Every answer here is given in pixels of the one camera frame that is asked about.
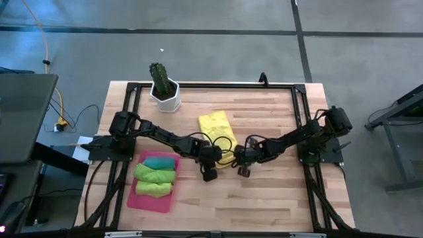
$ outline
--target plant pot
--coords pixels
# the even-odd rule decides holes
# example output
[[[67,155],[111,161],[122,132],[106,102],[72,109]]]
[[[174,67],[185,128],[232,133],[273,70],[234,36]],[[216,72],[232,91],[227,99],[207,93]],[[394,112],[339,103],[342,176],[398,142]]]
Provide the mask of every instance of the plant pot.
[[[168,78],[168,79],[175,87],[175,94],[173,97],[166,100],[160,100],[157,97],[155,97],[154,96],[154,88],[155,88],[154,82],[150,90],[150,96],[154,100],[156,100],[157,106],[159,106],[159,110],[161,112],[176,112],[176,110],[178,110],[180,106],[179,84],[173,81],[171,78]]]

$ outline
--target gray floor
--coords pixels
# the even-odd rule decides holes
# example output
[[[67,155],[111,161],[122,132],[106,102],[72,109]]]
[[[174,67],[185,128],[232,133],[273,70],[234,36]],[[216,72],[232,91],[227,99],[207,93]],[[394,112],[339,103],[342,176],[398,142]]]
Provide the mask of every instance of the gray floor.
[[[28,1],[48,26],[108,28],[295,30],[288,0]],[[423,1],[298,0],[304,30],[419,32]],[[33,25],[20,1],[10,0],[3,25]],[[163,62],[177,81],[305,82],[296,36],[175,34],[47,34],[52,73],[59,75],[66,110],[76,117],[104,103],[111,80],[149,79],[148,65]],[[0,66],[43,72],[44,48],[36,32],[0,32]],[[423,82],[422,38],[306,37],[313,82],[323,83],[329,104],[346,109],[354,126],[342,141],[354,219],[363,231],[423,236],[423,190],[388,195],[400,181],[385,132],[364,130],[374,110]],[[74,134],[41,132],[45,144],[74,143],[97,131],[90,109]],[[57,115],[46,116],[47,130]]]

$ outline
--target black stand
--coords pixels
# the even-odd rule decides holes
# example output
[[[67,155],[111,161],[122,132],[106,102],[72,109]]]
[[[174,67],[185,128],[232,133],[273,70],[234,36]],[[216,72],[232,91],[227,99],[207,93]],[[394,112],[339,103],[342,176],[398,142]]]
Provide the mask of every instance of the black stand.
[[[31,159],[42,161],[47,165],[76,175],[86,176],[88,171],[88,165],[86,163],[80,162],[38,142],[34,144]]]
[[[407,123],[420,123],[423,122],[423,115],[410,116],[410,111],[419,108],[422,110],[423,105],[423,85],[415,88],[396,101],[397,105],[392,107],[388,112],[372,120],[365,125],[369,131],[373,131],[378,126],[383,126],[388,137],[389,145],[391,146],[395,162],[397,163],[402,182],[385,187],[386,192],[398,192],[404,190],[412,190],[416,188],[423,188],[423,180],[418,179],[414,172],[412,165],[413,159],[404,155],[405,146],[400,146],[400,143],[395,140],[391,124],[398,124],[399,122],[407,121]]]

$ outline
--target teal cloth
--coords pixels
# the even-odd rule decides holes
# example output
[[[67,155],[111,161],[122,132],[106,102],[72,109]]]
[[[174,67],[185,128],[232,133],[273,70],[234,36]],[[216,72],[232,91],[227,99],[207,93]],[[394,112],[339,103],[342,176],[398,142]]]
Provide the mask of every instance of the teal cloth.
[[[150,169],[174,170],[175,161],[173,158],[170,157],[148,156],[147,158],[145,158],[143,165],[149,167]]]

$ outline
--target wooden table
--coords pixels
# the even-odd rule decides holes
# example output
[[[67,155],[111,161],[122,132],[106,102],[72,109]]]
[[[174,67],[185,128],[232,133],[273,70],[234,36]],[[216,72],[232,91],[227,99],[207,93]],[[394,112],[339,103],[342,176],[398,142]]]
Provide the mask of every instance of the wooden table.
[[[127,81],[110,82],[104,105],[99,135],[108,135],[114,113],[122,110]],[[320,83],[305,84],[311,114],[327,108]],[[182,105],[174,114],[160,113],[149,89],[141,92],[139,115],[154,124],[184,136],[199,132],[198,116],[218,110],[226,111],[237,141],[250,134],[278,137],[296,129],[289,90],[277,89],[181,89]],[[119,229],[179,231],[312,231],[303,167],[297,161],[295,146],[276,160],[251,167],[250,178],[236,169],[219,170],[217,180],[204,182],[198,164],[182,158],[175,202],[172,211],[160,214],[126,206],[132,173],[142,150],[173,152],[152,139],[137,138],[134,159],[126,177],[126,187]],[[98,163],[90,166],[83,194]],[[96,174],[88,199],[89,215],[104,197],[111,162],[105,162]],[[354,226],[348,193],[342,171],[335,165],[322,164],[327,198],[344,221]],[[84,199],[81,198],[75,225],[83,223]],[[114,211],[110,203],[108,223]],[[316,202],[319,221],[323,224],[321,206]]]

